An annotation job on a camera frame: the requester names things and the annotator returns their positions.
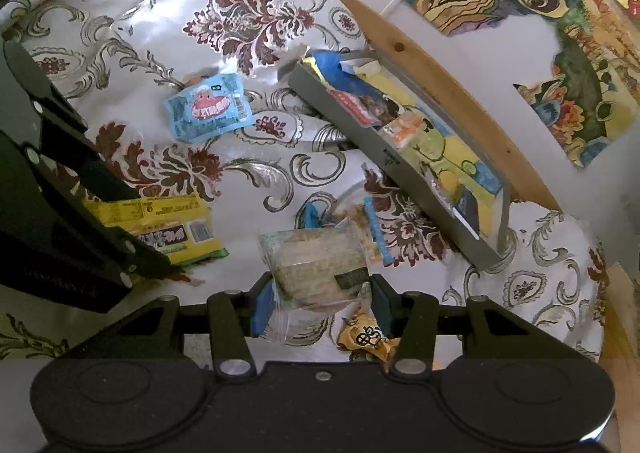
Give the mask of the gold cartoon snack packet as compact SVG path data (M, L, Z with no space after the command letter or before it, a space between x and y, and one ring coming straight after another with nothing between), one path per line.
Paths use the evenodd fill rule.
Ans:
M370 311L358 309L344 320L336 344L343 351L363 353L365 357L387 364L393 359L400 339L387 337Z

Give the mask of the orange white wafer packet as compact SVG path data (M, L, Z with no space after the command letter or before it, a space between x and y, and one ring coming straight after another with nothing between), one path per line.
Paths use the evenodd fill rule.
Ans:
M400 151L423 127L424 117L420 113L405 111L383 126L378 133L388 144Z

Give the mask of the light blue snack packet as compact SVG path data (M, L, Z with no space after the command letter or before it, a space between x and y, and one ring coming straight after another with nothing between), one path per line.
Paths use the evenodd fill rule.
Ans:
M238 74L217 74L163 101L175 138L200 143L255 123Z

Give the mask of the torn colourful wall painting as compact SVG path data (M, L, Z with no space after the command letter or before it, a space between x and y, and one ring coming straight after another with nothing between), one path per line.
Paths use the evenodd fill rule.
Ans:
M572 164L586 168L639 116L639 36L612 0L404 0L468 54L505 70Z

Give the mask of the yellow green snack packet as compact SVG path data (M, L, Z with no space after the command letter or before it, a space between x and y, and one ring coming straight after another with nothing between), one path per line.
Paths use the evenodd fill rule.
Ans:
M173 265L228 255L214 233L210 209L199 196L84 204L105 227L124 229L167 256Z

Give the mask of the clear rice cake packet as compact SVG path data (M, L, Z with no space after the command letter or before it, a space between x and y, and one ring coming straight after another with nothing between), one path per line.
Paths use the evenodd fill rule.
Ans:
M348 218L330 228L263 234L259 245L272 277L264 336L273 343L312 345L369 280L358 228Z

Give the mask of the floral white bedspread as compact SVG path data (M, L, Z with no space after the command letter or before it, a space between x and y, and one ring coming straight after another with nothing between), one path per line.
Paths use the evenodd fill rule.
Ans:
M170 280L137 280L106 314L3 288L1 355L55 358L160 295L201 303L250 287L265 271L259 236L295 228L316 192L371 196L391 265L370 262L399 291L449 305L485 295L589 358L603 346L600 246L573 217L534 203L510 209L506 254L485 272L288 87L302 50L366 42L339 0L8 0L1 31L19 40L88 123L105 164L147 198L196 195L228 255ZM238 74L252 126L200 143L169 129L163 101L217 74Z

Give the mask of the grey tray with drawing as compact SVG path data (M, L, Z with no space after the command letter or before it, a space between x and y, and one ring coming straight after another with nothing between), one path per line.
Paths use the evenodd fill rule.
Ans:
M433 218L480 270L495 267L506 247L510 188L480 146L400 67L373 50L314 50L298 60L292 89L378 165ZM330 95L389 96L420 113L424 127L400 151L363 127Z

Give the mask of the blue clear fried snack bag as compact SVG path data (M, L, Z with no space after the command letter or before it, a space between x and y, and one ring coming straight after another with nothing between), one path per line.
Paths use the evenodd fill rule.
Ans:
M337 199L329 192L310 195L295 215L296 229L329 228L349 219L356 226L361 246L370 262L391 265L394 261L385 243L381 222L371 196Z

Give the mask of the wooden bed frame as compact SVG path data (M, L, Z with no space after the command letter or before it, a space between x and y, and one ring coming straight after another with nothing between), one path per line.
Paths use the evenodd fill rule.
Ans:
M520 201L558 210L544 181L491 115L445 68L393 23L360 0L340 0L355 15L367 41L400 67L454 122L480 145Z

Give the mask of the red white snack packet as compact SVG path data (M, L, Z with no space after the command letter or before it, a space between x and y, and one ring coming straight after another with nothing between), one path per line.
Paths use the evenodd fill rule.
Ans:
M374 98L338 90L331 90L330 95L363 127L381 128L405 112L403 106L386 95Z

